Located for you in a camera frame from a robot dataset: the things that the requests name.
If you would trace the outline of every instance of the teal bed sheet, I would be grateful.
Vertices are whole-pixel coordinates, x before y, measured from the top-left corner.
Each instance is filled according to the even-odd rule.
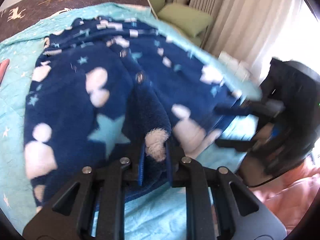
[[[29,91],[37,57],[43,50],[44,37],[71,25],[75,18],[109,15],[115,19],[135,17],[156,26],[161,34],[171,36],[173,42],[191,51],[204,64],[213,64],[224,74],[231,90],[240,89],[243,95],[259,99],[260,91],[250,82],[240,82],[228,69],[208,53],[181,37],[172,27],[156,20],[149,8],[137,10],[114,3],[90,6],[40,20],[37,24],[0,43],[0,59],[10,59],[0,86],[0,208],[13,226],[22,233],[35,215],[32,187],[25,176],[23,155],[23,122],[25,97]],[[224,135],[252,136],[256,120],[236,118]],[[209,146],[197,158],[204,166],[224,165],[236,170],[244,157],[232,149]],[[170,189],[168,184],[131,201],[125,206],[126,239],[185,239],[185,193]]]

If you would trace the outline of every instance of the pink blanket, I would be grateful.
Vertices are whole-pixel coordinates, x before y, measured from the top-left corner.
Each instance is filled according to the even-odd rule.
[[[310,207],[320,188],[320,168],[310,158],[277,179],[251,190],[290,233]]]

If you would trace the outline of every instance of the bed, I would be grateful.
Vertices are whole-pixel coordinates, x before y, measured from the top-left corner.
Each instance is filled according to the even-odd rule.
[[[87,4],[84,5],[86,7],[81,6],[36,23],[30,22],[28,28],[12,30],[13,33],[16,32],[15,35],[0,43],[1,60],[11,60],[0,86],[0,208],[20,233],[36,213],[32,187],[25,176],[23,156],[25,98],[35,61],[43,50],[44,37],[66,28],[75,18],[92,19],[97,15],[108,15],[114,19],[135,17],[158,28],[160,34],[171,36],[176,45],[185,51],[191,51],[204,64],[213,64],[224,75],[231,90],[240,89],[244,97],[260,98],[260,91],[254,84],[249,81],[241,82],[208,53],[181,37],[169,25],[155,19],[151,8],[141,10],[110,2],[96,3],[97,5]],[[238,117],[223,136],[250,138],[254,134],[256,122],[253,116]],[[244,155],[233,149],[218,149],[212,144],[197,160],[210,168],[223,165],[235,171]],[[185,221],[185,192],[172,189],[168,184],[125,205],[126,239],[184,239]]]

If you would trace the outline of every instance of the triangular cutout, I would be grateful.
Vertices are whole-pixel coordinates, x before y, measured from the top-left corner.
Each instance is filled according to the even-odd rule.
[[[230,183],[231,190],[236,199],[238,210],[241,216],[245,217],[251,213],[257,212],[259,206],[253,202],[243,191],[240,189],[237,184],[234,182]]]
[[[75,183],[67,192],[63,194],[63,196],[55,203],[52,210],[54,212],[60,213],[64,216],[69,216],[71,214],[71,210],[73,204],[76,200],[76,196],[78,194],[80,188],[80,183]]]

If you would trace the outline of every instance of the bedding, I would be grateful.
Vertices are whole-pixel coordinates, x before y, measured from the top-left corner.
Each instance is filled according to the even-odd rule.
[[[39,19],[104,2],[149,6],[148,0],[21,0],[0,12],[0,25],[6,30],[0,32],[0,41],[23,31]]]
[[[260,91],[250,82],[240,82],[232,73],[208,53],[192,45],[179,36],[170,26],[157,21],[148,11],[138,11],[126,6],[112,3],[74,9],[50,19],[44,19],[21,33],[0,44],[2,60],[9,58],[11,63],[0,87],[0,194],[3,201],[0,207],[14,227],[22,232],[25,224],[35,214],[35,201],[31,184],[25,176],[23,156],[23,119],[25,113],[25,97],[28,94],[33,68],[43,50],[44,37],[52,32],[69,27],[75,18],[92,19],[98,15],[108,15],[113,19],[137,18],[142,22],[159,29],[160,34],[170,36],[174,44],[183,50],[190,51],[204,65],[214,65],[224,76],[230,90],[240,89],[244,97],[259,99]],[[226,132],[235,131],[240,119],[235,119]],[[252,117],[241,120],[245,124],[239,134],[253,135],[256,121]],[[217,168],[225,165],[235,170],[243,154],[234,150],[217,149],[209,146],[197,159],[203,165]],[[167,184],[155,191],[130,201],[126,204],[126,233],[129,238],[144,236],[151,239],[180,239],[185,228],[185,196],[176,189],[169,189]],[[151,231],[151,225],[160,224]]]

